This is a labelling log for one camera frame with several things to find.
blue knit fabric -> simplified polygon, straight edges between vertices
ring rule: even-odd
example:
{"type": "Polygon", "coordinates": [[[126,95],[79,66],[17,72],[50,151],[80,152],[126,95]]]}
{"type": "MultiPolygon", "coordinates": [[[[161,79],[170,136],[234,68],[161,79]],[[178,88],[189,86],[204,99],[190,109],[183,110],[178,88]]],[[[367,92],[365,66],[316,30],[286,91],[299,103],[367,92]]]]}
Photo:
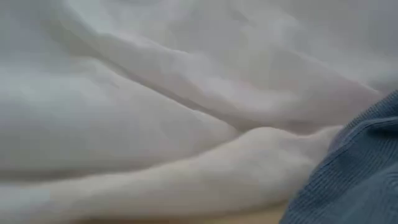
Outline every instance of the blue knit fabric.
{"type": "Polygon", "coordinates": [[[398,223],[398,91],[337,135],[280,223],[398,223]]]}

white cloth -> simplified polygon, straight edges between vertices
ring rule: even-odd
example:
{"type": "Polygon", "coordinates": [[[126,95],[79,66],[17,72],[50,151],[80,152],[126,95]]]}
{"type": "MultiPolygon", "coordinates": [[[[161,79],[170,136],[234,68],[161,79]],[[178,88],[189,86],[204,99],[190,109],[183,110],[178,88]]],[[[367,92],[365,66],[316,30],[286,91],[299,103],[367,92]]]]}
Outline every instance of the white cloth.
{"type": "Polygon", "coordinates": [[[1,223],[287,199],[396,87],[396,4],[1,1],[1,223]]]}

blue fabric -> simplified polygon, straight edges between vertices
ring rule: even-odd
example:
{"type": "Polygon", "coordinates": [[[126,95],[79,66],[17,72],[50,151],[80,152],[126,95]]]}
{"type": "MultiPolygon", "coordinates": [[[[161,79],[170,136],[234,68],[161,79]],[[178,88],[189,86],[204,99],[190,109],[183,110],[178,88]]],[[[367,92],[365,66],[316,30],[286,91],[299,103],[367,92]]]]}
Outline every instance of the blue fabric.
{"type": "Polygon", "coordinates": [[[398,223],[398,91],[337,135],[280,223],[398,223]]]}

